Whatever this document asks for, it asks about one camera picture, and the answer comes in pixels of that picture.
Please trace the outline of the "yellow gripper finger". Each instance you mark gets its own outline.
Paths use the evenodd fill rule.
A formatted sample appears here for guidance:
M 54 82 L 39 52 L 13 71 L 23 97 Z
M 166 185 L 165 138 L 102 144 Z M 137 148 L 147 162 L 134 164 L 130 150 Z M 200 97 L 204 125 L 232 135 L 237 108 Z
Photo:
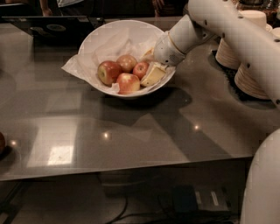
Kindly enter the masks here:
M 151 48 L 150 50 L 148 50 L 142 57 L 141 57 L 141 61 L 146 61 L 146 62 L 151 62 L 154 60 L 154 49 Z
M 149 65 L 146 75 L 141 79 L 141 85 L 150 87 L 157 84 L 166 75 L 166 66 L 159 62 Z

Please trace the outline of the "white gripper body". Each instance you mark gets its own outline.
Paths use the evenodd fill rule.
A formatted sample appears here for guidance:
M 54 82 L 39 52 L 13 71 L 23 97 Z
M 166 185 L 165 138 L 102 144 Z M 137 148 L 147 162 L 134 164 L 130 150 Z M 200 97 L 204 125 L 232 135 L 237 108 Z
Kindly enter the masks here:
M 168 31 L 157 40 L 157 43 L 154 46 L 153 55 L 155 61 L 171 67 L 177 66 L 186 57 L 172 43 Z

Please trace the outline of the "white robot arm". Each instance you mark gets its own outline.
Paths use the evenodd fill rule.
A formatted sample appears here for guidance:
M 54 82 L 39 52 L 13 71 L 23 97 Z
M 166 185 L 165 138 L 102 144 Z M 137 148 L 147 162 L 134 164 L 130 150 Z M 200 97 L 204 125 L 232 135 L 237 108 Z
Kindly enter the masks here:
M 178 65 L 212 35 L 225 39 L 275 105 L 280 102 L 277 37 L 242 16 L 231 0 L 189 0 L 188 13 L 154 45 L 151 57 Z M 280 224 L 280 129 L 260 145 L 244 191 L 240 224 Z

